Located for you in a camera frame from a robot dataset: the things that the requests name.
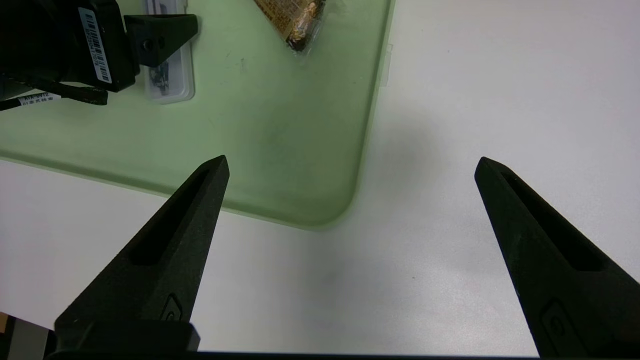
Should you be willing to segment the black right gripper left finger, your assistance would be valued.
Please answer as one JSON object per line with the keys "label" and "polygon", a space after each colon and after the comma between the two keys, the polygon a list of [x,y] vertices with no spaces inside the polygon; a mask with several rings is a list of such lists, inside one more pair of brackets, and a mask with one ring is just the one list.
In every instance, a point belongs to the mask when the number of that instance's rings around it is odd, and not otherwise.
{"label": "black right gripper left finger", "polygon": [[54,323],[59,352],[189,352],[191,324],[230,178],[201,164]]}

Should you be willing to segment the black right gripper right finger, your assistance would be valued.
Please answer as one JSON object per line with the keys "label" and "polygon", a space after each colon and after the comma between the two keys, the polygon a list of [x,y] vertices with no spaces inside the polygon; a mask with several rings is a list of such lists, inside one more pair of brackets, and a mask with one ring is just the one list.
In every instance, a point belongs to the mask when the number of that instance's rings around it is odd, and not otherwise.
{"label": "black right gripper right finger", "polygon": [[542,358],[637,358],[640,286],[512,169],[474,180]]}

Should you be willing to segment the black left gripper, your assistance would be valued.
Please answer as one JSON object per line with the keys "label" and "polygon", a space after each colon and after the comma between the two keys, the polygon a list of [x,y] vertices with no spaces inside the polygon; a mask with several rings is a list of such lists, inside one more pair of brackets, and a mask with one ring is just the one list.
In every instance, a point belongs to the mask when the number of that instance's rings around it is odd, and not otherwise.
{"label": "black left gripper", "polygon": [[199,33],[195,14],[125,15],[115,0],[3,0],[1,73],[119,92]]}

